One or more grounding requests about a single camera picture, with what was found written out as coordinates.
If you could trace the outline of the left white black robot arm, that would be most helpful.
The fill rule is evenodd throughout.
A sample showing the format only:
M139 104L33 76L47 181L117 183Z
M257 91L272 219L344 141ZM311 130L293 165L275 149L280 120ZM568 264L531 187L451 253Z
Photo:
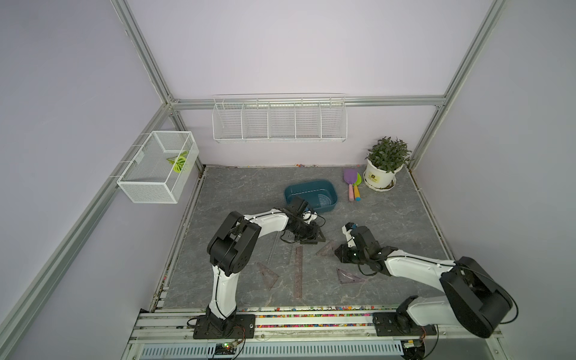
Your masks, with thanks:
M290 211L273 208L259 214L232 211L207 246L214 284L207 314L227 321L236 309L239 273L248 264L259 238L290 232L296 241L317 243L323 239L320 216L309 209Z

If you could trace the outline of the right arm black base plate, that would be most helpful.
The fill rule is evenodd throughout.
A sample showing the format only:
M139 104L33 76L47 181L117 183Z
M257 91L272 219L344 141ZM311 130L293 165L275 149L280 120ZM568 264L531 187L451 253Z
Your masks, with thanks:
M377 312L373 314L373 325L379 337L424 338L438 334L433 325L417 325L409 317L393 312Z

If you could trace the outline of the teal plastic storage box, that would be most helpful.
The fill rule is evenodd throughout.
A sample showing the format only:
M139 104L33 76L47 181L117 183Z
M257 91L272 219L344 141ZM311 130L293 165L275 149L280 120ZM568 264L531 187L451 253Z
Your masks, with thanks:
M312 207L312 196L316 191L328 191L334 197L334 208L338 202L338 195L336 193L334 185L325 179L308 181L300 184L293 184L285 188L284 190L284 197L288 204L292 201L294 197L301 197L303 200L308 202L308 205L314 209L316 212L322 214L331 212L334 208L330 211L322 211Z

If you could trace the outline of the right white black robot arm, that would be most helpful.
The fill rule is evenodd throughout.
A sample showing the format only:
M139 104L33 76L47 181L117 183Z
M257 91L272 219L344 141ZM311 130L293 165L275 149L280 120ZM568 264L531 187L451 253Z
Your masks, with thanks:
M474 259L431 259L396 247L383 247L366 226L346 223L344 244L335 250L342 263L368 266L372 275L407 278L433 287L441 296L412 295L390 317L376 315L378 328L390 325L402 335L420 335L429 326L462 326L478 338L489 338L506 323L517 302Z

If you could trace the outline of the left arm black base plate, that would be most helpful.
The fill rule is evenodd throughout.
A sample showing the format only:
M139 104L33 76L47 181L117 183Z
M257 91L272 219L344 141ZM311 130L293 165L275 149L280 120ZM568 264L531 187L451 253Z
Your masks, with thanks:
M256 317L252 314L234 314L220 319L214 314L200 316L194 326L195 340L252 339L256 330Z

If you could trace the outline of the purple triangle ruler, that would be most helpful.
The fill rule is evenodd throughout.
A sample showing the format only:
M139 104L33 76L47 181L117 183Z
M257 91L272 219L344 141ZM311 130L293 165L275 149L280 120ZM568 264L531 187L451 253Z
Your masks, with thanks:
M341 268L338 268L336 272L337 272L337 279L340 284L361 284L366 282L364 278L359 277L349 271L345 271Z

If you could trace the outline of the clear blue protractor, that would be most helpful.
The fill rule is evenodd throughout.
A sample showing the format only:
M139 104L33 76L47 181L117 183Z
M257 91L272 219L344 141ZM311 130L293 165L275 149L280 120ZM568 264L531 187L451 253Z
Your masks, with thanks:
M335 206L334 197L328 191L316 191L312 196L312 207L324 212L330 211Z

